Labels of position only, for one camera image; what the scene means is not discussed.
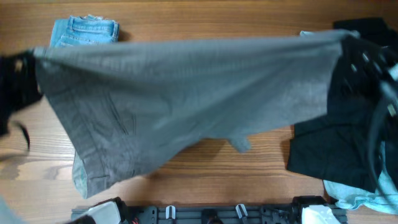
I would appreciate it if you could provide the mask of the grey cotton shorts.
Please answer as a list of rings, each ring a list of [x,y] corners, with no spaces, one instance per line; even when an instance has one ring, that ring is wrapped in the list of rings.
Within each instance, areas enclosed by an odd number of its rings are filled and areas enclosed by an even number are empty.
[[[205,138],[246,137],[326,113],[347,30],[303,36],[34,49],[42,92],[75,148],[90,198]]]

